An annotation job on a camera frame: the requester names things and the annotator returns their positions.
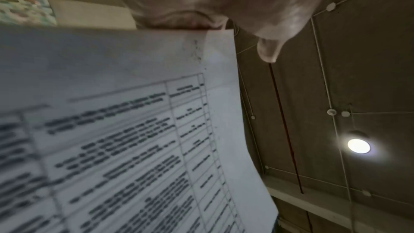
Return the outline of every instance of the paper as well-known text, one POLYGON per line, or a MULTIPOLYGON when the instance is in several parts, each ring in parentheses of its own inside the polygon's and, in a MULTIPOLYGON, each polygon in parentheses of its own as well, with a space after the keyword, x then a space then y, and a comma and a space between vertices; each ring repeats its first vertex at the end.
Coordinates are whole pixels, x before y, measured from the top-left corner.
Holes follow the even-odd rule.
POLYGON ((232 31, 0 32, 1 232, 271 232, 232 31))

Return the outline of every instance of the ceiling beam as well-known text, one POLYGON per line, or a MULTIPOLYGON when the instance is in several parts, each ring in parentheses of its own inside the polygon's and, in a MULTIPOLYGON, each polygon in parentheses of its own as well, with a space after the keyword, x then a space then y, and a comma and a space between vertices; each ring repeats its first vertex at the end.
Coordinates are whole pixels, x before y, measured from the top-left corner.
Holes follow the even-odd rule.
POLYGON ((262 176, 270 195, 289 204, 302 208, 317 216, 346 228, 351 228, 351 217, 357 233, 412 233, 414 221, 395 216, 377 209, 354 203, 352 215, 350 202, 324 192, 303 187, 271 176, 262 176))

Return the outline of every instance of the light fixture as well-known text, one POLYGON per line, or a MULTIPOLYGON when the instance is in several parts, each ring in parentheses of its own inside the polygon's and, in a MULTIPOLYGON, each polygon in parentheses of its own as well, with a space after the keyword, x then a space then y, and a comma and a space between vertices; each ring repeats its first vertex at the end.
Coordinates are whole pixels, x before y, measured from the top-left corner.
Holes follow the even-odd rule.
POLYGON ((367 142, 368 136, 361 131, 351 131, 347 135, 348 148, 358 154, 370 152, 371 145, 367 142))
POLYGON ((371 146, 362 139, 351 139, 348 141, 348 148, 351 149, 355 153, 365 154, 370 152, 371 146))

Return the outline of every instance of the mosaic artwork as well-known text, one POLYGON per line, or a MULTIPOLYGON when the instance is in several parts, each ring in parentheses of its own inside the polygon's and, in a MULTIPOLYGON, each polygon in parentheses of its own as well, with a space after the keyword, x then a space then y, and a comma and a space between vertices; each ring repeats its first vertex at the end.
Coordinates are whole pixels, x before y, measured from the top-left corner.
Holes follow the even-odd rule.
POLYGON ((0 22, 55 26, 56 18, 47 0, 0 0, 0 22))

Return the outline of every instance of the ceiling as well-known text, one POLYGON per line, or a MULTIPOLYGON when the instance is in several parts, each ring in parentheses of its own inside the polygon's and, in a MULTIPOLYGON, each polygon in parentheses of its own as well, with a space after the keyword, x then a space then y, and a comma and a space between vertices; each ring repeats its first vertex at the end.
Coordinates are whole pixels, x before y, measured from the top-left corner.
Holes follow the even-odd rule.
POLYGON ((309 22, 286 43, 272 72, 256 37, 242 30, 235 37, 252 159, 259 172, 297 182, 273 73, 302 185, 348 198, 329 94, 352 200, 414 219, 414 1, 323 0, 315 13, 315 30, 309 22), (343 143, 353 129, 370 137, 368 154, 343 143))

